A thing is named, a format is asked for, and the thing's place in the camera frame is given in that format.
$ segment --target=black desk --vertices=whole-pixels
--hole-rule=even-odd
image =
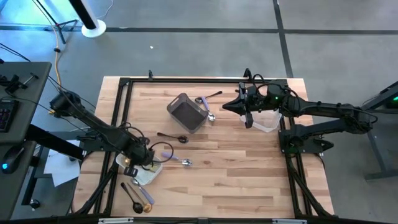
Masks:
[[[19,76],[21,82],[24,82],[30,77],[30,72],[39,77],[39,79],[31,80],[27,84],[27,89],[18,89],[14,92],[15,97],[36,103],[40,100],[50,69],[51,63],[49,62],[5,62],[0,64],[0,74],[6,76],[8,80],[15,74]],[[8,96],[4,91],[5,88],[0,86],[0,98]],[[35,103],[16,100],[19,101],[19,107],[9,132],[0,133],[0,159],[12,146],[26,140],[24,144],[25,152],[22,155],[18,169],[13,174],[0,172],[0,198],[4,205],[0,209],[0,220],[8,220],[12,215],[26,172],[29,166],[32,165],[32,156],[36,143],[70,157],[83,159],[81,148],[30,124],[37,107]]]

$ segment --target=paper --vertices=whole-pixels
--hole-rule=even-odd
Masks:
[[[68,142],[76,146],[79,146],[80,143],[77,140],[69,140]],[[68,156],[50,149],[44,174],[52,174],[54,186],[58,186],[79,176],[79,162],[78,160],[70,161]]]

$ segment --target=spoon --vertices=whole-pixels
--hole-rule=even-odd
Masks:
[[[210,113],[209,105],[207,104],[206,98],[204,96],[202,96],[201,100],[203,100],[203,103],[205,104],[206,110],[209,112],[209,115],[207,116],[207,118],[211,122],[215,121],[216,120],[216,116],[214,116],[214,114]]]
[[[141,187],[141,184],[139,184],[138,180],[133,178],[131,179],[131,183],[134,184],[135,186],[138,186],[141,193],[145,196],[145,198],[148,200],[148,202],[151,205],[155,204],[155,200],[149,195],[149,193],[145,190],[145,188]]]
[[[220,95],[220,94],[222,94],[223,92],[222,91],[218,91],[218,92],[216,92],[215,94],[212,94],[212,95],[210,95],[210,96],[206,96],[206,98],[209,98],[209,97],[212,97],[212,96],[216,96],[216,95]],[[202,100],[202,98],[199,96],[199,97],[196,97],[195,98],[195,102],[197,102],[197,103],[203,103],[203,100]]]
[[[138,202],[135,202],[134,199],[132,199],[132,196],[130,195],[129,191],[127,190],[126,184],[124,184],[123,182],[120,184],[120,186],[123,188],[123,190],[129,195],[131,201],[132,201],[132,209],[138,213],[141,214],[142,211],[144,210],[144,208],[142,207],[142,205]]]
[[[169,152],[162,152],[162,156],[164,158],[170,158],[172,154]],[[182,165],[184,166],[191,166],[192,165],[192,161],[190,159],[180,159],[177,156],[173,155],[171,159],[176,159],[178,161],[181,161]]]
[[[137,194],[137,192],[131,187],[129,183],[127,183],[127,186],[129,186],[130,190],[136,195],[136,197],[141,201],[141,203],[144,205],[144,212],[148,213],[152,210],[152,205],[150,203],[145,203],[140,196]]]
[[[189,141],[188,137],[186,137],[186,136],[174,137],[174,136],[169,136],[169,135],[166,135],[166,134],[163,134],[163,133],[157,133],[157,135],[158,135],[158,136],[163,136],[163,137],[175,138],[175,139],[178,139],[178,141],[179,141],[180,143],[184,143],[184,144],[187,143],[187,142]]]

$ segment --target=desk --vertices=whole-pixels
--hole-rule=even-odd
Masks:
[[[111,123],[120,77],[104,77],[95,115]],[[288,79],[289,87],[307,99],[303,79]],[[264,133],[246,129],[239,116],[223,110],[221,105],[237,97],[237,84],[222,83],[135,83],[127,121],[144,132],[151,142],[168,141],[175,154],[193,161],[184,169],[179,162],[164,164],[163,171],[145,189],[155,205],[150,213],[136,214],[132,203],[120,187],[130,177],[119,169],[113,217],[223,217],[223,218],[292,218],[292,199],[284,156],[280,153],[277,130]],[[219,90],[222,95],[208,100],[216,121],[207,121],[195,134],[188,134],[168,114],[166,106],[180,93],[192,100]],[[118,124],[122,109],[119,110]],[[311,116],[301,116],[296,123],[312,124]],[[156,132],[184,134],[188,144],[156,136]],[[169,150],[155,147],[156,154]],[[76,186],[73,206],[79,209],[92,194],[100,179],[103,152],[94,152],[85,160]],[[324,208],[333,213],[325,171],[319,158],[303,154],[308,188]],[[103,198],[107,198],[105,189]],[[301,191],[298,196],[303,210]]]

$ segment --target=keyboard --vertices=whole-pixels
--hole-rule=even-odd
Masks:
[[[0,133],[6,133],[11,127],[12,119],[18,109],[19,101],[0,101]]]

